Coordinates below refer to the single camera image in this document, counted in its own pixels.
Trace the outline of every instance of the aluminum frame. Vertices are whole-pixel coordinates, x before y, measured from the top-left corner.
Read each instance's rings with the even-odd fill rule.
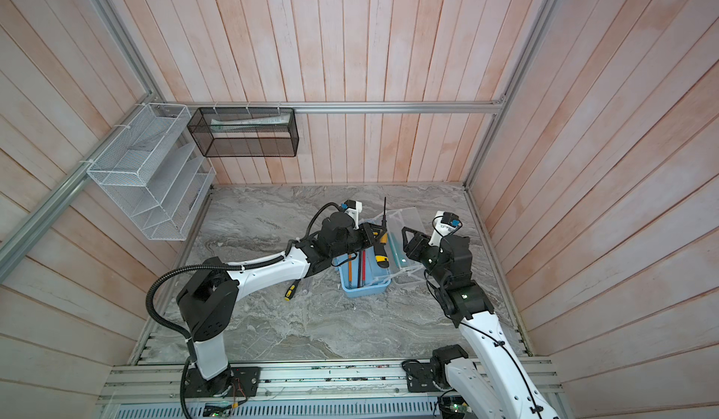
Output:
[[[112,9],[109,0],[90,0],[97,9],[103,23],[108,27],[110,34],[115,38],[121,51],[132,65],[140,82],[145,87],[146,94],[138,100],[138,104],[127,111],[120,124],[127,124],[148,102],[163,100],[157,85],[145,66],[142,58],[130,39],[121,21]],[[90,177],[87,169],[92,162],[102,154],[103,150],[121,132],[121,127],[113,129],[85,155],[84,159],[67,173],[65,178],[48,195],[40,201],[37,207],[8,234],[8,238],[0,244],[0,283],[2,283],[15,269],[32,247],[40,241],[41,237],[55,223],[65,209],[85,189]]]
[[[487,255],[490,257],[490,267],[492,268],[492,272],[494,272],[495,277],[497,277],[497,285],[499,285],[499,291],[510,312],[510,318],[513,319],[513,324],[519,330],[519,334],[522,337],[522,344],[524,344],[524,348],[527,350],[527,354],[529,356],[533,356],[534,347],[532,345],[532,341],[529,338],[529,333],[526,328],[526,325],[524,324],[524,321],[522,321],[522,316],[519,314],[519,308],[517,308],[517,304],[514,302],[514,297],[512,296],[511,290],[509,289],[507,277],[505,276],[504,271],[502,271],[502,264],[500,263],[499,257],[497,256],[497,251],[495,251],[494,244],[492,244],[492,241],[490,240],[489,231],[487,230],[487,226],[485,226],[485,222],[480,216],[480,210],[477,207],[477,203],[474,201],[474,197],[472,196],[471,191],[467,190],[466,187],[464,190],[464,197],[467,199],[467,203],[470,205],[470,212],[472,213],[472,219],[474,219],[474,224],[477,226],[477,230],[480,231],[482,245],[487,251]]]
[[[154,94],[150,93],[141,101],[145,102],[153,97]],[[125,116],[121,124],[129,123],[141,108],[141,105],[135,106]],[[105,139],[98,143],[95,149],[85,157],[85,160],[81,160],[59,185],[25,217],[23,222],[8,234],[8,239],[0,245],[0,283],[10,275],[17,264],[22,261],[25,255],[55,223],[55,220],[85,189],[85,186],[91,181],[87,173],[88,168],[92,165],[94,159],[102,154],[103,150],[120,134],[121,130],[122,127],[113,127],[109,134],[105,136]]]
[[[549,29],[549,25],[552,23],[552,19],[554,18],[556,8],[560,4],[560,1],[561,0],[544,0],[542,8],[539,11],[539,16],[537,17],[537,21],[532,28],[532,34],[522,51],[517,68],[514,70],[514,73],[509,81],[507,91],[505,91],[504,96],[502,96],[502,108],[492,119],[489,129],[482,139],[479,151],[474,156],[470,172],[467,179],[464,181],[465,186],[471,187],[476,181],[477,173],[487,157],[490,146],[492,145],[492,142],[499,130],[499,126],[504,121],[504,118],[516,97],[519,87],[521,87],[522,82],[524,82],[524,78],[526,77],[529,67],[534,62],[534,58],[539,50],[539,47],[544,41],[544,37]]]
[[[477,371],[486,377],[478,359]],[[519,361],[543,393],[564,393],[548,357],[521,356]],[[255,400],[312,398],[410,397],[402,359],[337,359],[320,361],[260,361],[232,363],[232,367],[259,366]],[[178,398],[182,364],[143,364],[114,367],[97,403],[164,403]]]
[[[452,102],[217,102],[187,103],[193,110],[200,107],[264,107],[294,109],[295,113],[499,113],[499,100]]]

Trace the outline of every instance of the black wire mesh basket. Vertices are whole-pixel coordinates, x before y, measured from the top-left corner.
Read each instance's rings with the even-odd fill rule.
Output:
[[[300,142],[293,109],[201,107],[188,129],[205,157],[294,157]]]

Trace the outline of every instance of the screwdriver handle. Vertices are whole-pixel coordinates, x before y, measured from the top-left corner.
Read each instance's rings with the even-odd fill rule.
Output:
[[[300,285],[300,280],[302,279],[297,279],[292,282],[292,285],[290,285],[290,288],[288,288],[287,292],[285,293],[285,300],[290,300],[291,298],[295,297],[295,291],[297,291],[297,287]]]
[[[390,267],[390,260],[387,258],[387,252],[385,251],[385,243],[387,242],[387,234],[382,235],[379,242],[374,243],[374,259],[377,265],[382,269]]]

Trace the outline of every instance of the clear plastic tray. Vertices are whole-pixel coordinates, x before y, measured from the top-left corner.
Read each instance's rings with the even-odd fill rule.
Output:
[[[382,215],[368,220],[373,224],[382,223]],[[419,211],[415,208],[400,208],[399,210],[388,210],[387,212],[387,235],[388,255],[390,260],[390,274],[385,276],[386,280],[393,280],[396,285],[408,288],[410,286],[424,283],[424,265],[407,258],[402,250],[402,228],[409,227],[419,232],[425,232]]]

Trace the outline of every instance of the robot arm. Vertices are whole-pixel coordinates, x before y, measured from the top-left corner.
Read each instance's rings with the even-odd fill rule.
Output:
[[[338,211],[322,221],[318,232],[310,234],[313,222],[328,206]],[[214,257],[202,265],[210,269],[195,272],[178,294],[177,302],[190,328],[187,344],[191,360],[206,381],[208,392],[224,395],[231,387],[223,330],[229,324],[234,304],[258,289],[318,274],[331,266],[333,258],[357,253],[379,242],[387,231],[386,220],[381,225],[359,224],[361,211],[362,203],[352,200],[340,206],[327,204],[310,222],[305,236],[290,240],[284,252],[226,264]],[[435,383],[440,388],[455,389],[479,418],[557,418],[506,345],[490,300],[472,280],[470,239],[455,235],[462,227],[461,221],[453,213],[439,211],[432,226],[432,236],[403,229],[403,249],[408,258],[422,262],[426,277],[436,282],[433,285],[428,279],[430,293],[472,346],[492,387],[459,346],[433,352]]]
[[[457,345],[433,352],[435,383],[455,389],[480,419],[558,418],[508,346],[484,290],[472,280],[469,238],[454,235],[461,221],[453,213],[438,211],[432,223],[431,237],[405,227],[404,251],[410,259],[422,262],[425,277],[436,282],[435,286],[427,280],[427,288],[472,346],[494,389]]]
[[[310,234],[319,214],[329,206],[337,208],[322,221],[321,229]],[[301,239],[290,240],[287,249],[247,262],[223,264],[214,257],[203,262],[214,269],[198,270],[177,296],[178,307],[190,328],[187,340],[190,355],[205,380],[229,377],[223,330],[229,324],[234,304],[251,293],[318,274],[331,266],[333,258],[357,253],[379,241],[387,231],[382,225],[359,224],[362,203],[346,200],[340,206],[329,203],[317,212]],[[219,393],[227,387],[218,383]]]

